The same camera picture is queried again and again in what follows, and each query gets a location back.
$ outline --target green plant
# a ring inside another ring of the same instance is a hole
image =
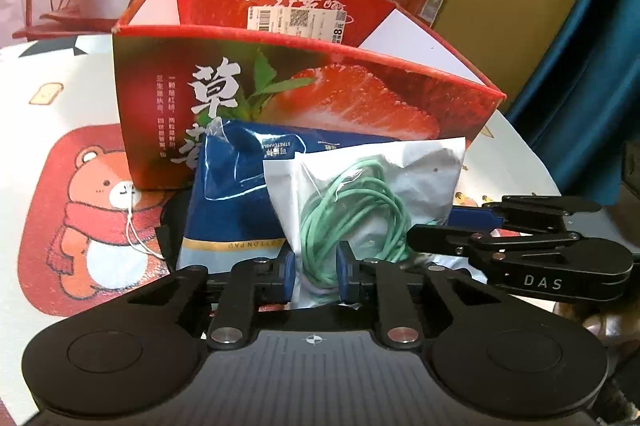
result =
[[[313,77],[297,77],[277,81],[277,75],[278,72],[271,67],[266,56],[258,50],[254,61],[254,92],[246,96],[240,86],[234,97],[238,106],[235,108],[220,106],[218,115],[224,119],[258,120],[262,108],[276,93],[302,88],[315,81]],[[199,112],[196,115],[196,122],[201,126],[209,124],[211,122],[209,110],[204,109]]]

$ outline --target white sticker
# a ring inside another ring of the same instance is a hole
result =
[[[249,7],[247,30],[341,43],[346,11],[296,7]]]

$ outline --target red scarf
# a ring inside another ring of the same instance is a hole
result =
[[[155,227],[160,220],[162,205],[134,211],[131,218],[140,240],[146,242],[155,236]],[[127,211],[101,209],[78,202],[68,202],[65,219],[47,250],[47,265],[54,271],[73,274],[73,259],[64,254],[62,238],[67,227],[76,229],[91,240],[109,245],[129,245],[126,235]],[[129,232],[133,243],[135,236]]]

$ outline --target gold stripe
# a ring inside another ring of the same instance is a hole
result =
[[[245,240],[245,241],[204,241],[183,238],[182,246],[188,249],[205,250],[213,252],[238,252],[263,247],[282,247],[284,238],[273,238],[268,240]]]

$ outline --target metal screw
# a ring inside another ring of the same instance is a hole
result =
[[[211,339],[225,345],[237,343],[242,339],[242,331],[234,327],[220,327],[211,332]]]
[[[420,337],[418,331],[410,327],[396,327],[389,330],[386,336],[395,343],[413,343]]]

